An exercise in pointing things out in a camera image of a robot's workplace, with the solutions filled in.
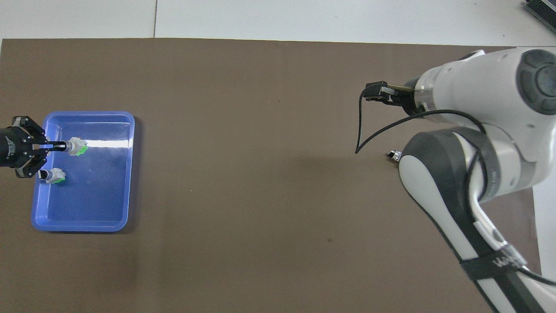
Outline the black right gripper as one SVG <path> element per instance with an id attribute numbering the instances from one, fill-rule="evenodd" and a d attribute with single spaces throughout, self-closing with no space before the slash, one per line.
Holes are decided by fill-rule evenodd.
<path id="1" fill-rule="evenodd" d="M 419 77 L 413 77 L 403 84 L 404 87 L 413 89 L 413 91 L 405 92 L 405 94 L 400 97 L 402 108 L 409 116 L 424 112 L 423 105 L 420 105 L 415 101 L 414 89 L 418 80 Z M 390 84 L 385 81 L 367 83 L 367 101 L 399 103 L 398 91 L 399 87 L 397 85 Z"/>

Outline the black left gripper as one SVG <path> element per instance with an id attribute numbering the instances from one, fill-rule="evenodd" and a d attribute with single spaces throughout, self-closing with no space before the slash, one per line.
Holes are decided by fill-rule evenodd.
<path id="1" fill-rule="evenodd" d="M 23 150 L 22 144 L 51 145 L 53 148 Z M 18 178 L 64 179 L 60 168 L 42 169 L 51 151 L 64 151 L 65 141 L 51 141 L 46 131 L 28 116 L 15 116 L 12 126 L 0 129 L 0 166 L 17 169 Z"/>

